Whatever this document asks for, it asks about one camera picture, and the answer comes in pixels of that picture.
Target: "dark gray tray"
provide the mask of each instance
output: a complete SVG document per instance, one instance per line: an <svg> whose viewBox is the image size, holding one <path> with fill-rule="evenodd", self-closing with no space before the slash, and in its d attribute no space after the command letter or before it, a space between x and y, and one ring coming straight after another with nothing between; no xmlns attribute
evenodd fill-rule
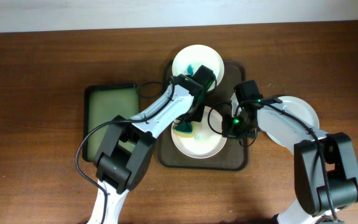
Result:
<svg viewBox="0 0 358 224"><path fill-rule="evenodd" d="M165 67L165 80L172 75L172 61ZM246 80L244 67L231 60L224 60L224 76L216 90L206 97L204 104L212 107L221 101L230 100L234 93L234 86ZM231 112L229 106L217 107L221 114ZM166 167L188 168L188 169L214 169L238 171L248 163L247 139L241 147L238 140L228 139L224 147L214 156L206 159L194 159L181 153L174 145L171 137L170 126L160 135L157 140L158 161Z"/></svg>

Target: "plate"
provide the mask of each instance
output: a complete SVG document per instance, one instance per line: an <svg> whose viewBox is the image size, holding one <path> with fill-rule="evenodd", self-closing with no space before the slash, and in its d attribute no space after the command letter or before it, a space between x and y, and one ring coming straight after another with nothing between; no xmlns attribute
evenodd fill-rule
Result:
<svg viewBox="0 0 358 224"><path fill-rule="evenodd" d="M189 66L194 74L202 65L214 72L216 85L218 86L224 75L223 60L214 49L205 45L191 45L182 49L176 55L175 59L173 59L172 75L191 75L189 74ZM208 91L211 91L214 88L215 83L211 85Z"/></svg>
<svg viewBox="0 0 358 224"><path fill-rule="evenodd" d="M297 117L307 122L308 124L320 128L320 122L314 109L304 100L294 96L278 97L283 101L283 104ZM267 135L277 144L284 146L277 138L267 133Z"/></svg>
<svg viewBox="0 0 358 224"><path fill-rule="evenodd" d="M226 138L216 134L208 126L208 113L210 109L209 106L205 106L203 119L201 122L195 122L196 133L192 138L177 136L173 132L176 124L172 124L172 141L184 155L195 159L205 159L217 154L226 143ZM211 112L209 122L216 131L222 131L222 116L216 110Z"/></svg>

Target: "wooden table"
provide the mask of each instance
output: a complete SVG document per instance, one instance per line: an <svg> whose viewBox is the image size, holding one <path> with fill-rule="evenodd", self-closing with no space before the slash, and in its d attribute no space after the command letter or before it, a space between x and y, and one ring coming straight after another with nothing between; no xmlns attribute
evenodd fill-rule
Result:
<svg viewBox="0 0 358 224"><path fill-rule="evenodd" d="M358 21L0 34L0 223L87 220L96 188L74 166L84 89L160 80L191 44L243 63L265 96L307 101L321 129L350 135L358 159ZM293 156L264 134L240 172L169 169L154 156L120 221L270 218L295 198L293 178ZM358 204L338 214L358 223Z"/></svg>

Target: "green sponge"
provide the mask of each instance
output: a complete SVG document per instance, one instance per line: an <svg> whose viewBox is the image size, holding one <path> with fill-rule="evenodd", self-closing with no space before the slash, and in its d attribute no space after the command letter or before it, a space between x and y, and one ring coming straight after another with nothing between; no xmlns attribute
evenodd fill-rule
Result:
<svg viewBox="0 0 358 224"><path fill-rule="evenodd" d="M196 134L195 123L182 121L173 128L173 133L179 137L192 138Z"/></svg>

